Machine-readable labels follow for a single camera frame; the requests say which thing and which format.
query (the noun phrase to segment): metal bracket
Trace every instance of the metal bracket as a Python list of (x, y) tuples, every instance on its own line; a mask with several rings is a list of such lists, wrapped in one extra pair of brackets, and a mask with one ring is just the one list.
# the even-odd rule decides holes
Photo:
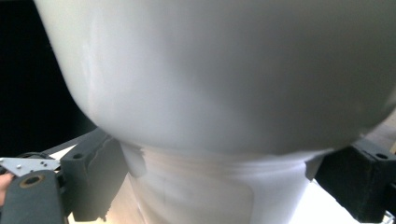
[(39, 170), (56, 170), (61, 163), (48, 159), (0, 158), (0, 166), (15, 176), (23, 176)]

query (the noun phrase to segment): black clamp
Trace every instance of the black clamp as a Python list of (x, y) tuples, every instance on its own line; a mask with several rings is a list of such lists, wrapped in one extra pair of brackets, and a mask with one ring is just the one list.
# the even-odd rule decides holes
[(368, 140), (326, 156), (315, 179), (359, 222), (396, 215), (396, 156)]
[(39, 170), (7, 189), (1, 224), (65, 224), (105, 218), (128, 172), (118, 141), (97, 129), (47, 154), (77, 144), (61, 158), (58, 173)]

